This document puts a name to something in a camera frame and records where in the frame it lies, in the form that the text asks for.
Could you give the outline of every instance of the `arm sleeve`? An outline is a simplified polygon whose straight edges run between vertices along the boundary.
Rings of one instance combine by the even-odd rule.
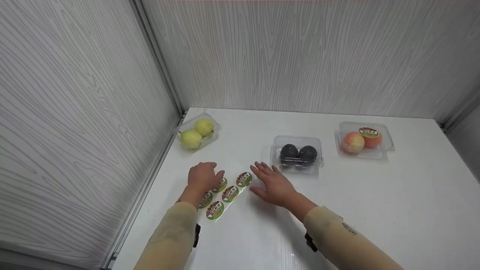
[[[148,241],[134,270],[181,270],[195,239],[197,209],[190,203],[173,205]]]
[[[340,270],[402,270],[381,249],[326,207],[316,207],[303,224],[318,250]]]

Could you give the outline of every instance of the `left hand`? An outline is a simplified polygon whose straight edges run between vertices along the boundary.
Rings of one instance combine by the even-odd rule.
[[[221,170],[215,174],[213,170],[215,167],[215,162],[200,162],[198,165],[191,167],[188,172],[188,187],[202,195],[216,187],[222,180],[225,171]]]

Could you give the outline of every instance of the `black wrist strap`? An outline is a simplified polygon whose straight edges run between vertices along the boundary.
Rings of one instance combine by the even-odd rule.
[[[317,252],[318,248],[317,246],[313,243],[313,239],[308,235],[308,233],[305,234],[305,239],[307,239],[307,246],[309,246],[313,252]]]
[[[200,225],[197,225],[195,226],[195,241],[193,242],[193,247],[197,247],[198,245],[198,239],[200,239]]]

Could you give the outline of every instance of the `hand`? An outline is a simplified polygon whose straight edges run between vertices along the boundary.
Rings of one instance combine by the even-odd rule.
[[[265,184],[265,190],[253,186],[250,190],[260,199],[280,207],[287,208],[288,201],[297,194],[292,183],[280,173],[277,167],[268,167],[264,162],[250,165],[252,172]]]
[[[200,192],[203,196],[205,192],[217,186],[225,171],[222,170],[215,174],[213,171],[215,167],[215,162],[200,162],[191,167],[188,172],[188,187]]]

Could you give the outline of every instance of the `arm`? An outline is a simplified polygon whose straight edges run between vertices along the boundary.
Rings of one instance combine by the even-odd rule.
[[[319,251],[340,270],[402,270],[340,216],[298,193],[275,166],[270,169],[258,162],[255,166],[250,168],[265,184],[265,190],[259,187],[250,190],[265,202],[286,208],[302,221]]]
[[[197,224],[197,210],[205,192],[222,179],[224,171],[215,175],[216,163],[199,163],[190,169],[188,185],[162,221],[137,261],[134,270],[181,270],[192,251]]]

